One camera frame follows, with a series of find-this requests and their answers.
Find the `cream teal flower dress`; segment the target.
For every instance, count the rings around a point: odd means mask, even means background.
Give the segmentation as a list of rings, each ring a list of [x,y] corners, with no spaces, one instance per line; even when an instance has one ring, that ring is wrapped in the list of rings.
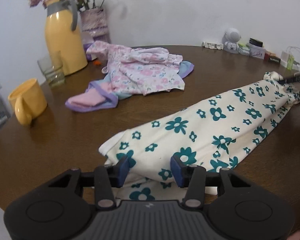
[[[202,100],[166,117],[117,133],[100,146],[107,164],[123,157],[129,174],[114,190],[117,200],[181,200],[170,159],[207,171],[235,168],[300,103],[300,90],[280,75]]]

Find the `green white charger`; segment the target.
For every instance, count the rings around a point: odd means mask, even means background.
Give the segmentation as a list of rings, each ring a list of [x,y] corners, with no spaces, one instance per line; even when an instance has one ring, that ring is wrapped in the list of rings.
[[[294,56],[286,51],[282,51],[281,53],[280,64],[281,66],[285,67],[287,70],[298,69],[298,64],[295,61]]]

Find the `dark red black box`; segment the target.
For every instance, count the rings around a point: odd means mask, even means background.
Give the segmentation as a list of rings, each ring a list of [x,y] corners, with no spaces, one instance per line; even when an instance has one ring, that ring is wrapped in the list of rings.
[[[279,57],[277,57],[276,54],[273,54],[269,51],[265,52],[264,61],[274,63],[274,64],[280,64],[281,63],[281,59]]]

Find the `lavender tin box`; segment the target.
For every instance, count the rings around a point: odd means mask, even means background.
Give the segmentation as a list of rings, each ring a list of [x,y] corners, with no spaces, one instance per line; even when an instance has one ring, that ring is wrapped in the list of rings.
[[[253,44],[247,43],[247,46],[250,49],[250,56],[255,57],[258,59],[264,60],[264,56],[266,53],[266,50],[263,47],[255,46]]]

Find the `black small box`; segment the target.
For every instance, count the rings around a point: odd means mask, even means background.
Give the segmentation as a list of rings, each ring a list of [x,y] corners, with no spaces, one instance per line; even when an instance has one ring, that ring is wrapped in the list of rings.
[[[256,46],[256,47],[260,47],[263,48],[263,42],[254,38],[250,38],[249,39],[249,44],[251,46]]]

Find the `green tissue pack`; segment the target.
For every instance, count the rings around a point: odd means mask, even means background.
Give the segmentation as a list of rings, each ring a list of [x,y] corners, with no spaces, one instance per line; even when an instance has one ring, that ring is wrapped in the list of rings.
[[[243,43],[238,43],[238,51],[241,54],[249,54],[250,53],[250,47]]]

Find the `blue purple garment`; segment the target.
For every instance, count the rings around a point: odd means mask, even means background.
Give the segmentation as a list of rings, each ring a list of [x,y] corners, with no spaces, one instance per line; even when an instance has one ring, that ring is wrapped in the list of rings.
[[[193,69],[194,64],[189,61],[178,64],[123,62],[119,74],[126,77],[127,81],[120,82],[118,77],[111,77],[109,72],[104,79],[89,82],[84,93],[68,98],[65,106],[74,112],[87,113],[115,108],[120,100],[135,94],[146,96],[173,89],[184,90],[184,78]]]

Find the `white astronaut speaker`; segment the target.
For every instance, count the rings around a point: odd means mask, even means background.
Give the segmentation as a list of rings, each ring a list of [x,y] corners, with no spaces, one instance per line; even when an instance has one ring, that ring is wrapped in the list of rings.
[[[229,53],[238,54],[238,42],[240,39],[241,35],[237,29],[226,29],[224,33],[223,49]]]

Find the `yellow mug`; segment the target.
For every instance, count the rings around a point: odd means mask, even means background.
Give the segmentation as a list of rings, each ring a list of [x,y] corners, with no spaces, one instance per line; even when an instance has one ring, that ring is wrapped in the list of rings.
[[[29,126],[47,108],[47,100],[36,78],[16,87],[8,95],[8,100],[18,122],[23,126]]]

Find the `pink floral garment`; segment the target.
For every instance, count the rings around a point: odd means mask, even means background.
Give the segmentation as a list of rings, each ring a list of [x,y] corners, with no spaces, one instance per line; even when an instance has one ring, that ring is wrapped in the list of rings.
[[[87,49],[87,54],[107,61],[115,92],[147,95],[185,89],[185,82],[178,74],[183,57],[165,48],[133,49],[96,41]]]

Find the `clear glass cup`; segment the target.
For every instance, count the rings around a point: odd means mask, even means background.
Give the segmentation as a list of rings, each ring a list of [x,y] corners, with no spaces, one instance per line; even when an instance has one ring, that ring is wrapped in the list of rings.
[[[37,61],[37,64],[50,87],[57,87],[65,82],[60,51],[42,57]]]

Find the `yellow thermos jug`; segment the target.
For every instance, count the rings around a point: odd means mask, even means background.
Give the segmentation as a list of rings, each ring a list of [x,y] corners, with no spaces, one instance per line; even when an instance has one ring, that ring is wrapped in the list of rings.
[[[88,62],[81,40],[76,2],[49,0],[46,11],[45,40],[49,54],[61,54],[66,76],[82,70]]]

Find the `pink fuzzy vase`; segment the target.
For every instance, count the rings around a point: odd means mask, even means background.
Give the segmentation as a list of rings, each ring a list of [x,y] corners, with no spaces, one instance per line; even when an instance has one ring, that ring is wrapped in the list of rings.
[[[106,12],[101,7],[79,13],[81,17],[81,40],[84,51],[95,42],[110,42]]]

